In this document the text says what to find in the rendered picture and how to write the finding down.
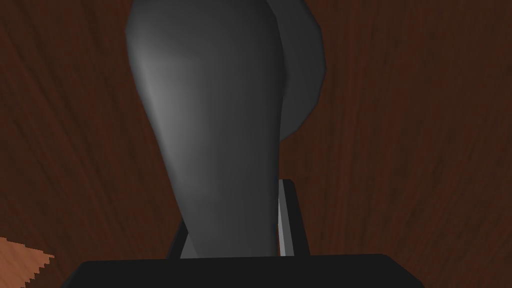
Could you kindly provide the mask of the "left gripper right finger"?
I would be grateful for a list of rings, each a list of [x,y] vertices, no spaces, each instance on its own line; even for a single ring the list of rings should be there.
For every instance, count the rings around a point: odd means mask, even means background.
[[[280,179],[278,195],[278,240],[280,256],[310,256],[295,184]]]

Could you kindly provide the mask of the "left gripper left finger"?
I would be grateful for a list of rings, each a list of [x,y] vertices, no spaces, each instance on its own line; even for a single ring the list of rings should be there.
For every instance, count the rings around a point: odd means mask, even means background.
[[[177,231],[174,235],[171,246],[166,255],[167,259],[195,259],[198,255],[192,244],[188,229],[183,219],[181,219]]]

